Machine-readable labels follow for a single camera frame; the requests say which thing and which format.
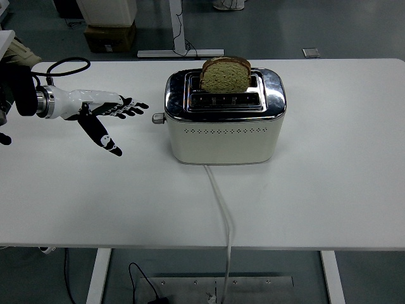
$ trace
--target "white cable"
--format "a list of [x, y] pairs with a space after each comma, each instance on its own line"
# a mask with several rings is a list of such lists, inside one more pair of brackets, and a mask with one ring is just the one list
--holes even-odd
[[227, 266], [225, 269], [225, 280], [223, 282], [223, 292], [222, 292], [222, 297], [221, 297], [221, 304], [224, 304], [225, 302], [225, 297], [227, 295], [227, 290], [228, 290], [228, 278], [229, 278], [229, 270], [230, 270], [230, 254], [231, 254], [231, 249], [232, 249], [232, 244], [231, 240], [233, 239], [233, 234], [234, 234], [234, 229], [232, 227], [232, 221], [230, 218], [230, 214], [228, 211], [228, 208], [225, 204], [225, 201], [222, 197], [220, 188], [218, 187], [218, 184], [215, 181], [214, 175], [211, 171], [211, 168], [209, 166], [204, 165], [205, 171], [207, 171], [209, 181], [211, 182], [211, 185], [214, 189], [214, 193], [216, 196], [216, 200], [218, 201], [218, 204], [220, 206], [220, 210], [222, 213], [222, 217], [225, 220], [225, 226], [227, 230]]

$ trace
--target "bread slice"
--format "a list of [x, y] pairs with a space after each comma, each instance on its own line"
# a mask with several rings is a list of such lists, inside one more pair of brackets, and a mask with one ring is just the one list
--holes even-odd
[[217, 57], [202, 65], [200, 87], [207, 92], [246, 92], [250, 83], [251, 64], [244, 58]]

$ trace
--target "toaster vent holes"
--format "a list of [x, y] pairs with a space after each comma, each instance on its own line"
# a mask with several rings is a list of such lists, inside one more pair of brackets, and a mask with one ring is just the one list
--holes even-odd
[[225, 129], [225, 130], [220, 130], [220, 129], [184, 129], [185, 133], [191, 133], [191, 134], [240, 134], [240, 133], [260, 133], [260, 132], [266, 132], [267, 128], [251, 128], [251, 129]]

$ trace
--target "metal plate on floor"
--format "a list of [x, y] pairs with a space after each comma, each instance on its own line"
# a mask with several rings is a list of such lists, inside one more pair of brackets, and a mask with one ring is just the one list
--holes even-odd
[[[209, 295], [221, 302], [223, 277], [152, 277], [149, 278], [160, 297], [170, 304], [208, 303]], [[147, 304], [155, 299], [154, 292], [144, 278], [139, 280], [137, 303]], [[282, 277], [230, 277], [226, 302], [232, 304], [295, 304], [292, 278]]]
[[[215, 295], [214, 277], [150, 277], [159, 297], [167, 297], [170, 304], [191, 304], [208, 302], [208, 295]], [[155, 300], [152, 287], [144, 278], [139, 280], [135, 295], [138, 304]]]

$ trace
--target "gray floor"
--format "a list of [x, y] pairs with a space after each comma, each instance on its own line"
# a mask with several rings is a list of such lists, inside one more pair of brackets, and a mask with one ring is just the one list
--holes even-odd
[[[168, 1], [137, 0], [137, 36], [127, 53], [89, 51], [85, 25], [68, 28], [51, 0], [11, 0], [2, 25], [44, 61], [83, 56], [92, 61], [139, 60], [138, 50], [171, 49]], [[224, 49], [247, 59], [301, 59], [317, 47], [322, 58], [405, 60], [405, 2], [381, 0], [249, 0], [238, 12], [218, 12], [210, 0], [184, 0], [185, 37], [198, 49]], [[95, 249], [74, 248], [70, 285], [84, 303]], [[129, 262], [158, 274], [218, 274], [222, 251], [115, 250], [104, 303], [131, 303]], [[346, 303], [405, 303], [403, 252], [337, 252]], [[70, 303], [63, 280], [64, 251], [0, 250], [0, 303]], [[317, 252], [236, 251], [233, 273], [289, 275], [299, 303], [327, 303]]]

